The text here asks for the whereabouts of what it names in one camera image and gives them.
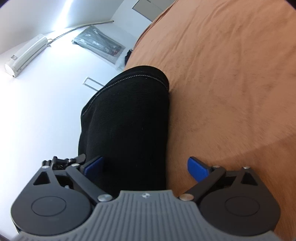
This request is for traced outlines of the orange-brown bed cover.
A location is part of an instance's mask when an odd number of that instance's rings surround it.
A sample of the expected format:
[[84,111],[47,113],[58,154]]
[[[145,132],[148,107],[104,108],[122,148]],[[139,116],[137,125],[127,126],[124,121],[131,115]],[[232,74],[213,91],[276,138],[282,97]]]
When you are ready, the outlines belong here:
[[295,9],[286,1],[175,1],[139,37],[127,68],[170,83],[168,187],[195,181],[187,159],[250,166],[295,238]]

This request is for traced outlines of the black pants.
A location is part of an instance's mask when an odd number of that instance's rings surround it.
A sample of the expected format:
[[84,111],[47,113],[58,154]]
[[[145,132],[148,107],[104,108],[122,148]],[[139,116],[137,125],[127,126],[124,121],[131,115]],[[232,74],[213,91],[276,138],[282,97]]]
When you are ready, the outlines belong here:
[[167,187],[169,81],[152,66],[125,70],[81,111],[78,152],[98,160],[88,178],[112,196]]

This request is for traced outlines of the white air conditioner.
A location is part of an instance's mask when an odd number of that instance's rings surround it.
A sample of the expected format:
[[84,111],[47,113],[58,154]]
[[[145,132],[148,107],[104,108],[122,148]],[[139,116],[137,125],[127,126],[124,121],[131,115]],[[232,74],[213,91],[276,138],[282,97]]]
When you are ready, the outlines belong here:
[[6,73],[16,78],[24,68],[48,46],[48,39],[39,34],[13,54],[4,65]]

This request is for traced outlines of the grey wall poster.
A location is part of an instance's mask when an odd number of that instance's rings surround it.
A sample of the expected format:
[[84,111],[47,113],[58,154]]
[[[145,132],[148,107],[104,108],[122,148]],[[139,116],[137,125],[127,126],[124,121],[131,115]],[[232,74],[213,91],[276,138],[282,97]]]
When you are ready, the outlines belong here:
[[101,32],[97,27],[91,25],[77,35],[73,44],[90,50],[101,58],[109,61],[116,69],[123,70],[125,67],[125,46]]

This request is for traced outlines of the grey wardrobe doors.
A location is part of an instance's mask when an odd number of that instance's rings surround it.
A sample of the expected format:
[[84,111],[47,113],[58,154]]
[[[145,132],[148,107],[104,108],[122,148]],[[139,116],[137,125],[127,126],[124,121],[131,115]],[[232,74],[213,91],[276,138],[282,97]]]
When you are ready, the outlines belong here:
[[174,2],[174,0],[139,0],[132,9],[148,20],[154,21]]

